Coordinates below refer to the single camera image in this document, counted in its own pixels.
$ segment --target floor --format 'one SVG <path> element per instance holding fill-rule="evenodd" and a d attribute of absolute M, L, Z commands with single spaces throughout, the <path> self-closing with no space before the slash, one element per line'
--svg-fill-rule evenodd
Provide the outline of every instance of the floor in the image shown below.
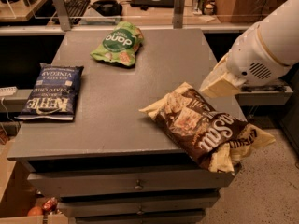
<path fill-rule="evenodd" d="M 266 131 L 276 143 L 243 160 L 240 173 L 198 224 L 299 223 L 298 156 L 280 129 Z"/>

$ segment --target power strip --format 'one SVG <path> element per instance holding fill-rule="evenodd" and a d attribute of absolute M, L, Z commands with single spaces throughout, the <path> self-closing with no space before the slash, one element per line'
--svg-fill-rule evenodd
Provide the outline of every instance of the power strip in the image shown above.
<path fill-rule="evenodd" d="M 17 92 L 17 87 L 11 86 L 11 87 L 1 87 L 0 88 L 0 97 L 13 95 L 15 92 Z"/>

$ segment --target logo on bag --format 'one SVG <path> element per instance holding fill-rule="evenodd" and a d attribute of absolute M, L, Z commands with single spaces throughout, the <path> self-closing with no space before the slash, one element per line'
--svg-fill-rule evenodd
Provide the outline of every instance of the logo on bag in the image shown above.
<path fill-rule="evenodd" d="M 130 49 L 134 44 L 134 36 L 126 29 L 112 32 L 103 41 L 103 46 L 109 51 L 120 52 Z"/>

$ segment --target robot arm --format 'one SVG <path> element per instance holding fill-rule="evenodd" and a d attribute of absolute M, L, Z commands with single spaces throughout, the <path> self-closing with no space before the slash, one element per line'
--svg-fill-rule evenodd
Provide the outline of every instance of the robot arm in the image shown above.
<path fill-rule="evenodd" d="M 288 0 L 253 24 L 232 45 L 201 85 L 210 97 L 240 93 L 244 84 L 263 86 L 299 62 L 299 0 Z"/>

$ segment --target metal post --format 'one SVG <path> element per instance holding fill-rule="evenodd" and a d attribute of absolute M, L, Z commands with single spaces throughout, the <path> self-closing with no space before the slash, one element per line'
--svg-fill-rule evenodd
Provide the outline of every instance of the metal post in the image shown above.
<path fill-rule="evenodd" d="M 173 27 L 182 28 L 184 18 L 185 0 L 175 0 Z"/>
<path fill-rule="evenodd" d="M 72 22 L 69 19 L 68 12 L 65 7 L 65 1 L 53 0 L 53 3 L 56 7 L 57 16 L 62 30 L 70 31 L 72 29 Z"/>

